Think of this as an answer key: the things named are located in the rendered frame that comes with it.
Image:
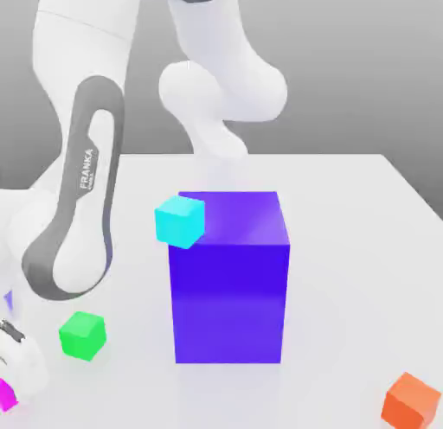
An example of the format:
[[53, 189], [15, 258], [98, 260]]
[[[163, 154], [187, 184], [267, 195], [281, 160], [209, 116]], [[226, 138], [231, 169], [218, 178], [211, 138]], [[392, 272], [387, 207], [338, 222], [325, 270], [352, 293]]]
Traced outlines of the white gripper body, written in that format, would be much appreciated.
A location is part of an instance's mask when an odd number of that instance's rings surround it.
[[0, 336], [0, 379], [11, 386], [19, 402], [32, 400], [48, 385], [48, 378], [45, 358], [33, 337], [17, 342]]

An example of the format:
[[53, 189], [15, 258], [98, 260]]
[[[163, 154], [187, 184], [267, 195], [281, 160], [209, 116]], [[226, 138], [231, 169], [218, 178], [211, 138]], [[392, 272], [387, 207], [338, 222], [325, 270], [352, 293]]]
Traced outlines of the small magenta cube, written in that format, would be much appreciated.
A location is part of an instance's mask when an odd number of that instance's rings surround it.
[[0, 411], [8, 412], [18, 404], [14, 389], [7, 381], [0, 378]]

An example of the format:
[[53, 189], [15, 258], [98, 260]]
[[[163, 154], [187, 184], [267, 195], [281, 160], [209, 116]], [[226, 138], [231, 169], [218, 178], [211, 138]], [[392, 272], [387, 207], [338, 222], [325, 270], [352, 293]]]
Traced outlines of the small green cube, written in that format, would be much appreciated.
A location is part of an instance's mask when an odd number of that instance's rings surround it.
[[76, 311], [60, 328], [59, 338], [65, 355], [90, 362], [106, 343], [102, 316]]

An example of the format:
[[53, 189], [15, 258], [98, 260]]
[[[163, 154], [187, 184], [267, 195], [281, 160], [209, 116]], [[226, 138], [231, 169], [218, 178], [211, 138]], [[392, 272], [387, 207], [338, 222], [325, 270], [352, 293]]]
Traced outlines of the small cyan cube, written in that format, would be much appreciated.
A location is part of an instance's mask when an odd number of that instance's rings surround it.
[[155, 208], [157, 240], [182, 249], [191, 248], [205, 233], [205, 202], [173, 195]]

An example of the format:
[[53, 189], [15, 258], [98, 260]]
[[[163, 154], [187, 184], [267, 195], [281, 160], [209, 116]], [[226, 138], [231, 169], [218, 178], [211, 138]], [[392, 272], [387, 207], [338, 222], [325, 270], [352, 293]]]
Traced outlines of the small orange cube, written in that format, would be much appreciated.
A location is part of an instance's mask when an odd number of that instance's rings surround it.
[[394, 429], [427, 429], [441, 396], [441, 392], [405, 372], [386, 393], [381, 418]]

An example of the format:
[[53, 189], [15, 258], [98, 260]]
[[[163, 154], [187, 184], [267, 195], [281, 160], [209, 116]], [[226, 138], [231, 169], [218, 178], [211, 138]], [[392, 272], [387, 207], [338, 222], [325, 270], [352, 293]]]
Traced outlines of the large blue box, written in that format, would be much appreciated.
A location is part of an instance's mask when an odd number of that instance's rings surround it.
[[178, 363], [281, 360], [291, 243], [274, 191], [186, 191], [205, 233], [169, 249]]

